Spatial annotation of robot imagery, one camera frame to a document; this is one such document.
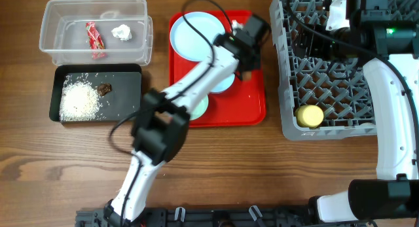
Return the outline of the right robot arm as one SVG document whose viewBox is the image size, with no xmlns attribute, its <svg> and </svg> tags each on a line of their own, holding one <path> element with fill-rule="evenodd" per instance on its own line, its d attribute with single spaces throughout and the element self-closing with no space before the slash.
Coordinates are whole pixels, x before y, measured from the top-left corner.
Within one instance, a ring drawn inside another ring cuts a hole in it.
<svg viewBox="0 0 419 227">
<path fill-rule="evenodd" d="M 394 20 L 388 0 L 346 0 L 349 26 L 308 25 L 294 53 L 356 58 L 371 92 L 378 136 L 376 178 L 312 199 L 320 222 L 418 218 L 418 24 Z"/>
</svg>

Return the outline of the blue bowl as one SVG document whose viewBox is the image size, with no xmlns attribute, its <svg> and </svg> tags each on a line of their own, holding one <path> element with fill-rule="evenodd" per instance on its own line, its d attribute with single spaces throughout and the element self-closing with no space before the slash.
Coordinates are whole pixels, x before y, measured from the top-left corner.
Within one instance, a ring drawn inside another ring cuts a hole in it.
<svg viewBox="0 0 419 227">
<path fill-rule="evenodd" d="M 235 75 L 231 74 L 224 80 L 222 80 L 219 84 L 217 84 L 210 92 L 212 94 L 220 94 L 230 88 L 234 82 Z"/>
</svg>

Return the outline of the white tissue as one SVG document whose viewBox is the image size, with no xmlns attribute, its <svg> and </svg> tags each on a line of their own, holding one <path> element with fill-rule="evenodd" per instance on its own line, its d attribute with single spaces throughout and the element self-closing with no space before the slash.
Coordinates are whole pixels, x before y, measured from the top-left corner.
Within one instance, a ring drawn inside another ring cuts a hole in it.
<svg viewBox="0 0 419 227">
<path fill-rule="evenodd" d="M 112 35 L 121 41 L 129 41 L 132 38 L 131 29 L 129 26 L 122 24 L 111 30 Z"/>
</svg>

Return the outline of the white rice pile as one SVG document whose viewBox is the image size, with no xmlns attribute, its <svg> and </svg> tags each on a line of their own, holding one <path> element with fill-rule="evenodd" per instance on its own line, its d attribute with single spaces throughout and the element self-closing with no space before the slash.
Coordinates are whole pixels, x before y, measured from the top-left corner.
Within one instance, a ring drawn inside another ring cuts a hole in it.
<svg viewBox="0 0 419 227">
<path fill-rule="evenodd" d="M 89 121 L 101 109 L 100 96 L 88 73 L 65 76 L 59 107 L 61 122 Z"/>
</svg>

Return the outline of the red snack wrapper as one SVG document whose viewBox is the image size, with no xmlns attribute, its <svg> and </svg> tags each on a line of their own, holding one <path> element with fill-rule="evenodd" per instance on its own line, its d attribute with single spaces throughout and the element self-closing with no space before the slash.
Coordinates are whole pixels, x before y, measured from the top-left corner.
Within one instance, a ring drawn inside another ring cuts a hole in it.
<svg viewBox="0 0 419 227">
<path fill-rule="evenodd" d="M 96 23 L 93 21 L 87 22 L 86 31 L 88 35 L 90 49 L 94 51 L 92 53 L 92 59 L 97 60 L 106 57 L 107 54 L 105 52 L 102 52 L 102 50 L 104 50 L 105 47 L 99 31 L 96 29 Z"/>
</svg>

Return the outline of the dark brown food scrap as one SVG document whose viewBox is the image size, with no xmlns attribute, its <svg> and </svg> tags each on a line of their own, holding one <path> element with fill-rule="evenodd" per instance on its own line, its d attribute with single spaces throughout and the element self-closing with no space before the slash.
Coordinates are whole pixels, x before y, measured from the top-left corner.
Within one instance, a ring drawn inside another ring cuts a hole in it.
<svg viewBox="0 0 419 227">
<path fill-rule="evenodd" d="M 98 95 L 101 96 L 101 97 L 105 96 L 106 94 L 108 94 L 111 91 L 112 91 L 112 86 L 109 83 L 103 83 L 103 84 L 100 84 L 97 87 Z"/>
</svg>

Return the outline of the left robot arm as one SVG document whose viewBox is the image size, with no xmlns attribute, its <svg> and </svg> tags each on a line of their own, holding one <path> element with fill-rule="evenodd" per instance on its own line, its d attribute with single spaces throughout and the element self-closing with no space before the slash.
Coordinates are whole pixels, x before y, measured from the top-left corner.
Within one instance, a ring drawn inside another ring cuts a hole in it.
<svg viewBox="0 0 419 227">
<path fill-rule="evenodd" d="M 145 209 L 145 202 L 159 169 L 181 150 L 189 130 L 191 113 L 227 77 L 259 68 L 260 51 L 270 25 L 256 14 L 242 29 L 208 41 L 210 55 L 181 80 L 159 92 L 150 90 L 140 108 L 117 123 L 133 119 L 131 151 L 113 149 L 131 157 L 130 167 L 117 196 L 104 209 L 112 226 L 131 226 Z"/>
</svg>

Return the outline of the green bowl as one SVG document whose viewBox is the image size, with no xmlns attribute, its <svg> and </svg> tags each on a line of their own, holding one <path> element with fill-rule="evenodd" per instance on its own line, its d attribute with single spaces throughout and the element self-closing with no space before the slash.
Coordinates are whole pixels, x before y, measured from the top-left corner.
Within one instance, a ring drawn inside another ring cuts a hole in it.
<svg viewBox="0 0 419 227">
<path fill-rule="evenodd" d="M 191 112 L 190 120 L 196 120 L 200 118 L 207 110 L 209 105 L 209 98 L 208 96 L 205 96 L 199 104 L 194 108 L 194 110 Z"/>
</svg>

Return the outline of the yellow plastic cup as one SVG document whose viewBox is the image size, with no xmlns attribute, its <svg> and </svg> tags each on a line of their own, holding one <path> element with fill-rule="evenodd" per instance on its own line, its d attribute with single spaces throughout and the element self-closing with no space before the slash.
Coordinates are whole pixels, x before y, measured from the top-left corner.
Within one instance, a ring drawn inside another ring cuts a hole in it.
<svg viewBox="0 0 419 227">
<path fill-rule="evenodd" d="M 297 124 L 303 128 L 316 128 L 324 119 L 324 112 L 317 105 L 303 105 L 295 111 Z"/>
</svg>

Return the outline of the orange carrot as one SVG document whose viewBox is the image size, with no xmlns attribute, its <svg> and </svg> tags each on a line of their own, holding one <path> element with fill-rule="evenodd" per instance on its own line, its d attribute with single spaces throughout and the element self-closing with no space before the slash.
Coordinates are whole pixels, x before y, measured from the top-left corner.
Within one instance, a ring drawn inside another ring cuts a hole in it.
<svg viewBox="0 0 419 227">
<path fill-rule="evenodd" d="M 244 71 L 241 73 L 242 81 L 249 81 L 252 78 L 252 72 L 251 71 Z"/>
</svg>

